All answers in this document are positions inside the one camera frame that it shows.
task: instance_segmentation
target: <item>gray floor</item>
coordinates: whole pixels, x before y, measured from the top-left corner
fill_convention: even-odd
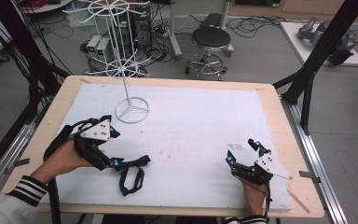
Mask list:
[[[58,21],[63,16],[56,11],[41,14],[40,20],[48,23]],[[190,20],[192,19],[189,17],[177,19],[177,24]],[[94,28],[71,30],[66,27],[66,21],[53,25],[42,24],[44,26],[49,26],[55,33],[47,35],[48,44],[74,74],[82,74],[88,69],[79,46],[96,33]],[[185,27],[195,28],[197,24],[189,22]],[[231,57],[219,53],[228,68],[223,81],[274,83],[293,74],[302,64],[279,28],[263,27],[254,38],[243,38],[227,31],[231,35],[235,52]],[[185,66],[191,55],[198,51],[191,46],[188,35],[177,37],[183,57],[177,61],[147,66],[147,72],[152,74],[149,78],[194,78],[194,74],[185,74]],[[216,80],[215,77],[204,79]],[[287,87],[280,88],[278,93],[283,93],[286,89]],[[25,78],[13,62],[0,62],[0,140],[23,110],[27,100]],[[310,133],[347,220],[349,223],[358,223],[358,67],[323,66],[320,69],[314,80]],[[79,217],[80,215],[64,214],[64,223],[76,223]],[[49,214],[41,214],[37,221],[48,223]],[[282,219],[282,223],[298,222],[330,223],[330,219],[328,215],[318,219]],[[91,223],[90,215],[84,223]],[[162,217],[154,223],[174,223],[174,217]]]

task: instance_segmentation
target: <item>stool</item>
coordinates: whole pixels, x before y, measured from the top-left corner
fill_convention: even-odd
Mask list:
[[[201,27],[193,32],[191,40],[198,49],[205,49],[203,53],[195,54],[186,66],[186,74],[190,68],[197,72],[195,79],[199,75],[217,75],[219,81],[222,80],[220,74],[225,73],[227,68],[223,66],[223,61],[212,51],[227,49],[230,43],[229,34],[215,27]]]

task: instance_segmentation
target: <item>white panel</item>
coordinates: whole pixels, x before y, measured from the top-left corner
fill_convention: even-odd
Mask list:
[[[151,112],[136,124],[113,118],[112,126],[121,136],[100,149],[108,157],[127,161],[149,155],[143,188],[124,197],[118,172],[81,168],[58,177],[61,203],[243,208],[241,182],[226,164],[227,150],[245,165],[257,158],[248,138],[274,153],[257,92],[140,86],[129,91],[130,96],[146,99]],[[84,84],[62,126],[113,116],[124,98],[122,86]],[[136,172],[129,172],[128,188]],[[283,179],[273,177],[271,188],[271,210],[291,209]]]
[[[293,48],[296,50],[301,62],[305,62],[308,59],[314,48],[308,39],[301,40],[298,38],[298,29],[303,27],[304,24],[305,23],[281,22],[281,27]],[[313,31],[317,29],[318,25],[319,24],[313,25]],[[353,53],[353,55],[342,63],[341,66],[358,66],[358,53],[354,49],[351,50],[351,53]]]

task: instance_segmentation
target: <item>white plastic mount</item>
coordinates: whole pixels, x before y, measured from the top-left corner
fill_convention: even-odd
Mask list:
[[[289,172],[281,165],[276,158],[272,158],[271,153],[264,154],[264,156],[258,158],[257,163],[263,170],[272,175],[278,175],[286,179],[293,179]]]
[[[110,139],[110,120],[106,119],[87,129],[80,136],[84,138],[107,141]]]

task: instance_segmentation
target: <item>black stool seat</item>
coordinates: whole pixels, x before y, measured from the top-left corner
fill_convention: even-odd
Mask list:
[[[215,27],[201,27],[193,32],[193,42],[202,48],[222,48],[229,45],[229,34]]]

